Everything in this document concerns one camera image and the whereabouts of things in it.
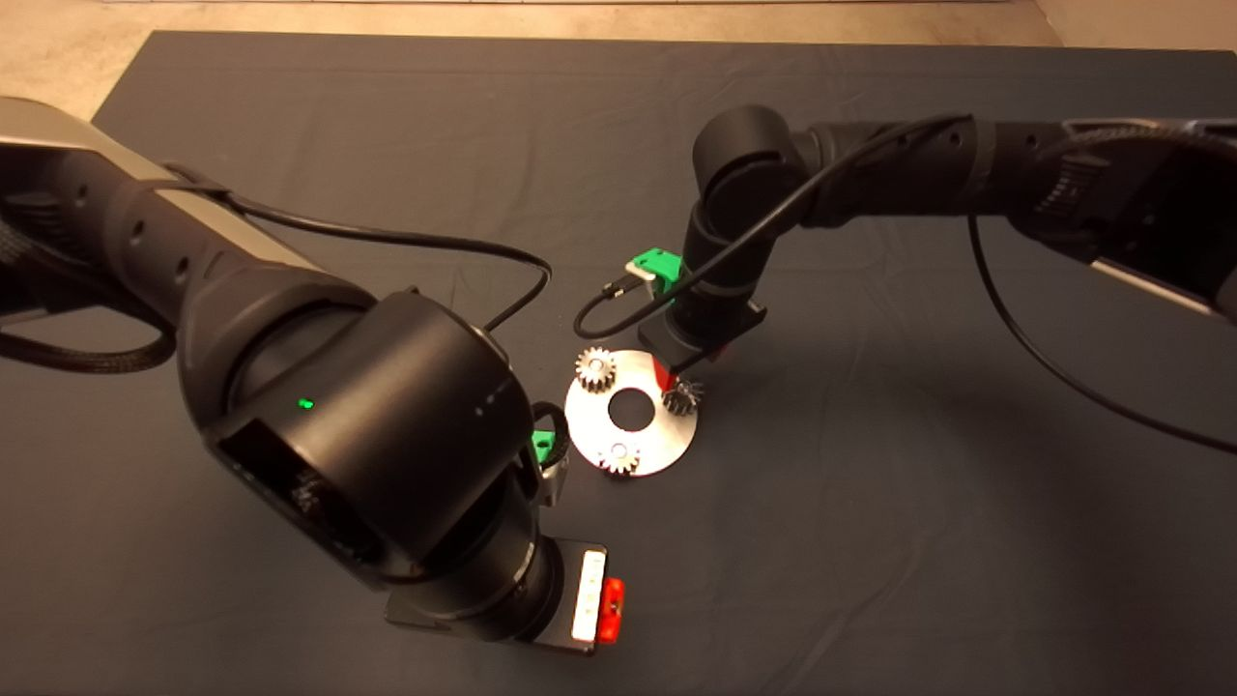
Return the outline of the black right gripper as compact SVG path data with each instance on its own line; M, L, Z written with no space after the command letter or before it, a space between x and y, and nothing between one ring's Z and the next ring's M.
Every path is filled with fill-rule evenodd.
M735 339L755 330L764 316L764 305L743 297L677 297L666 312L638 325L638 340L653 355L657 388L670 392L675 375L703 360L716 363Z

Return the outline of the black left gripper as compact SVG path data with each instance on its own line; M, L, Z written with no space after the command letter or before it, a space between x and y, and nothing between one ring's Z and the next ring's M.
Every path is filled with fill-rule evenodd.
M385 621L461 640L593 655L618 642L626 586L606 577L607 546L538 537L512 558L475 558L458 571L388 592Z

